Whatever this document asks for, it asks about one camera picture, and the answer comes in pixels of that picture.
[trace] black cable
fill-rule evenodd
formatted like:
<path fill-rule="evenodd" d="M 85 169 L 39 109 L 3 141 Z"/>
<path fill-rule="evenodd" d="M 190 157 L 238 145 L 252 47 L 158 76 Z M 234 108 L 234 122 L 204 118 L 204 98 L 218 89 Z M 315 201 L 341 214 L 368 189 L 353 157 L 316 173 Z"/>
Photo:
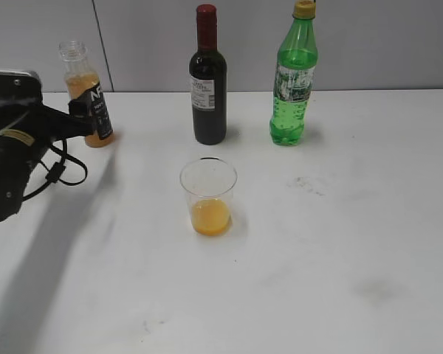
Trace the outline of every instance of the black cable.
<path fill-rule="evenodd" d="M 81 166 L 83 168 L 84 177 L 79 182 L 68 182 L 68 181 L 64 181 L 64 180 L 62 180 L 60 178 L 58 179 L 59 182 L 65 184 L 66 186 L 77 186 L 77 185 L 83 183 L 87 179 L 87 176 L 89 174 L 89 170 L 87 169 L 87 166 L 81 160 L 76 159 L 74 156 L 69 155 L 67 153 L 67 149 L 66 150 L 64 150 L 64 149 L 61 150 L 61 149 L 58 149 L 56 146 L 53 146 L 53 145 L 49 146 L 49 148 L 54 153 L 57 153 L 59 156 L 63 156 L 65 160 L 67 159 L 67 160 L 69 160 L 69 161 L 71 161 L 71 162 L 75 163 L 76 165 Z"/>
<path fill-rule="evenodd" d="M 65 139 L 62 140 L 62 151 L 63 151 L 63 155 L 61 155 L 61 160 L 59 162 L 56 162 L 56 164 L 54 166 L 52 166 L 52 168 L 59 167 L 63 171 L 63 169 L 65 168 L 64 163 L 66 162 L 65 155 L 67 155 L 67 141 Z M 52 181 L 49 178 L 47 178 L 46 182 L 44 182 L 41 187 L 39 187 L 37 190 L 31 192 L 30 194 L 25 195 L 23 197 L 23 201 L 27 201 L 28 199 L 31 199 L 31 198 L 37 196 L 39 193 L 43 192 L 47 187 L 49 187 L 49 185 L 51 183 L 52 183 Z"/>

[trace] wine bottle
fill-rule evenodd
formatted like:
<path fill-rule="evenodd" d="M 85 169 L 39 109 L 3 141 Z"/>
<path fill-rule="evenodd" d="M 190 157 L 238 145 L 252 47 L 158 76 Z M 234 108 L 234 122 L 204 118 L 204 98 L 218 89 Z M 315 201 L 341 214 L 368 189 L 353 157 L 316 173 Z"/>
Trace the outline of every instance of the wine bottle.
<path fill-rule="evenodd" d="M 198 142 L 214 145 L 227 133 L 227 62 L 216 43 L 216 8 L 196 9 L 198 50 L 190 59 L 193 132 Z"/>

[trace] bottle neck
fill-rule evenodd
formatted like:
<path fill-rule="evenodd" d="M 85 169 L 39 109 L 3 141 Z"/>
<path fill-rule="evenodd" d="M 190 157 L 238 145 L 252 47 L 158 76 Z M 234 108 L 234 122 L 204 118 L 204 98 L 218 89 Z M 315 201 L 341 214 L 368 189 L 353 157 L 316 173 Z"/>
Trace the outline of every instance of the bottle neck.
<path fill-rule="evenodd" d="M 282 43 L 282 47 L 285 49 L 316 48 L 312 19 L 294 18 L 294 22 Z"/>
<path fill-rule="evenodd" d="M 200 52 L 216 50 L 215 21 L 197 21 L 197 44 Z"/>
<path fill-rule="evenodd" d="M 59 53 L 66 66 L 66 73 L 85 74 L 94 72 L 87 58 L 87 48 L 81 41 L 64 41 L 59 43 Z"/>

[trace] bottle label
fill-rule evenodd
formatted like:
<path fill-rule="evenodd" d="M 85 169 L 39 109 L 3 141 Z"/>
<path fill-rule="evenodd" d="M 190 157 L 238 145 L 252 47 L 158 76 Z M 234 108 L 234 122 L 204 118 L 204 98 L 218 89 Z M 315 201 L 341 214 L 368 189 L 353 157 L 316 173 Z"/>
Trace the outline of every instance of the bottle label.
<path fill-rule="evenodd" d="M 95 120 L 97 133 L 100 140 L 104 140 L 113 133 L 109 112 L 106 109 L 105 98 L 103 98 L 102 87 L 97 83 L 89 88 L 86 94 L 90 96 L 90 113 Z"/>
<path fill-rule="evenodd" d="M 201 111 L 215 111 L 215 80 L 200 80 L 190 76 L 192 106 Z"/>
<path fill-rule="evenodd" d="M 275 71 L 274 96 L 284 102 L 307 101 L 312 90 L 313 71 L 290 69 L 278 63 Z"/>

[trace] yellow bottle cap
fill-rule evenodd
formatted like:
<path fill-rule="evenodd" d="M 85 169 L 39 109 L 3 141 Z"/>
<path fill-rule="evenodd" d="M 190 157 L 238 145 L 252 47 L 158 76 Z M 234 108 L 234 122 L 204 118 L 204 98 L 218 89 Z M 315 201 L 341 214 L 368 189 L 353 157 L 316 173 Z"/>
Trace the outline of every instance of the yellow bottle cap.
<path fill-rule="evenodd" d="M 312 1 L 299 0 L 295 3 L 293 16 L 302 20 L 315 18 L 316 5 Z"/>

